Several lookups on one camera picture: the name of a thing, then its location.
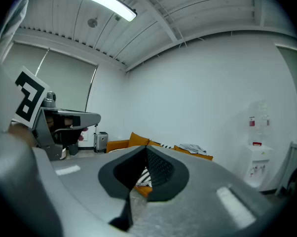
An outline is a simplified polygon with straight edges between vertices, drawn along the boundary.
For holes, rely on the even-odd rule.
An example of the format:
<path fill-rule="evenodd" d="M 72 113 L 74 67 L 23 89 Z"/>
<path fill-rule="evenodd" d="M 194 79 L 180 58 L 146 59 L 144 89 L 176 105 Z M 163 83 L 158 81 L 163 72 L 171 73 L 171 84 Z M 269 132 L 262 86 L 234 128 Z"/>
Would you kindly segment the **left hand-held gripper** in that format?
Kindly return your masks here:
<path fill-rule="evenodd" d="M 49 91 L 49 86 L 24 66 L 21 67 L 15 84 L 25 97 L 16 110 L 14 120 L 28 128 L 36 146 L 44 149 L 50 160 L 64 159 L 67 146 L 53 140 L 46 123 L 48 114 L 61 114 L 61 110 L 56 108 L 54 92 Z M 97 113 L 73 112 L 73 127 L 89 127 L 100 121 L 101 116 Z"/>

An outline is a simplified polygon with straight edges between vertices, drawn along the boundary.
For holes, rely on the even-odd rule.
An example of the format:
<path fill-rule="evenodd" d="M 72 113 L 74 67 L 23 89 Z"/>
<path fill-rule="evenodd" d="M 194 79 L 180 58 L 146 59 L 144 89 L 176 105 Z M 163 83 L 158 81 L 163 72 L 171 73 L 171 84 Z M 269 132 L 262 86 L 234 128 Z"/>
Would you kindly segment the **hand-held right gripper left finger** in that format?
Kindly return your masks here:
<path fill-rule="evenodd" d="M 103 165 L 142 149 L 98 158 L 51 162 L 46 152 L 0 133 L 0 194 L 13 213 L 41 237 L 146 237 L 147 223 L 134 219 L 130 190 L 113 174 L 99 181 Z"/>

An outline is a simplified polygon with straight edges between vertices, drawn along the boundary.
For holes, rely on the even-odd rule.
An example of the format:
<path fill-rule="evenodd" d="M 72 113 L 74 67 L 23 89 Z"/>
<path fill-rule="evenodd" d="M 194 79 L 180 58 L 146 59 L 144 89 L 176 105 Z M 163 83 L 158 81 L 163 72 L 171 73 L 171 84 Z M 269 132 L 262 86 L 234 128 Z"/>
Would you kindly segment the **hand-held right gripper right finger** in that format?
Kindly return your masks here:
<path fill-rule="evenodd" d="M 165 148 L 147 147 L 152 192 L 130 228 L 135 237 L 260 237 L 282 204 L 220 165 Z"/>

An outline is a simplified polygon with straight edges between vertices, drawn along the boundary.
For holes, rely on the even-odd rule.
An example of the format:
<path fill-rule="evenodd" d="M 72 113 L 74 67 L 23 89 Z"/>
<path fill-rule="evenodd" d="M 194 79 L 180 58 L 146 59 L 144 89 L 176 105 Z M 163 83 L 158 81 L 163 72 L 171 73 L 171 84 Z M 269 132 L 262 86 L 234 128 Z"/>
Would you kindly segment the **person's left hand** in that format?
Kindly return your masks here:
<path fill-rule="evenodd" d="M 73 127 L 73 120 L 66 116 L 47 116 L 46 123 L 48 125 L 51 136 L 55 142 L 75 144 L 77 141 L 83 141 L 83 130 L 71 130 Z"/>

